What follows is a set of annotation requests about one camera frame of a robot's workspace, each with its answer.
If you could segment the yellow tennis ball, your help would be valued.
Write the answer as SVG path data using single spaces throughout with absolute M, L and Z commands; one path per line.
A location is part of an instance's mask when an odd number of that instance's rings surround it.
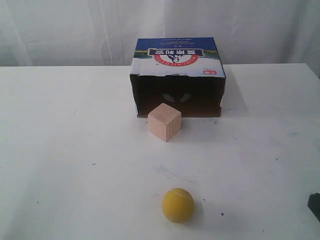
M 189 221 L 195 211 L 192 195 L 183 188 L 173 188 L 163 197 L 161 208 L 164 216 L 173 223 Z

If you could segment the white backdrop curtain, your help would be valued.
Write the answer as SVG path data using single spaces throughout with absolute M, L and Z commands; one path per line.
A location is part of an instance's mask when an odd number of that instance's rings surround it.
M 139 38 L 214 37 L 224 64 L 320 70 L 317 0 L 3 0 L 2 66 L 130 65 Z

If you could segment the light wooden cube block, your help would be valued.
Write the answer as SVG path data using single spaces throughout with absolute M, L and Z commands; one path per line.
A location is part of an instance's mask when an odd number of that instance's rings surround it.
M 161 103 L 148 114 L 147 124 L 151 134 L 168 142 L 181 130 L 182 113 L 165 103 Z

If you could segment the blue white cardboard box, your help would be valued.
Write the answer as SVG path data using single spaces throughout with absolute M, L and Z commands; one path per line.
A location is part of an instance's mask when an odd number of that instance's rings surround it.
M 185 118 L 221 116 L 226 74 L 213 37 L 140 38 L 129 78 L 139 118 L 162 103 Z

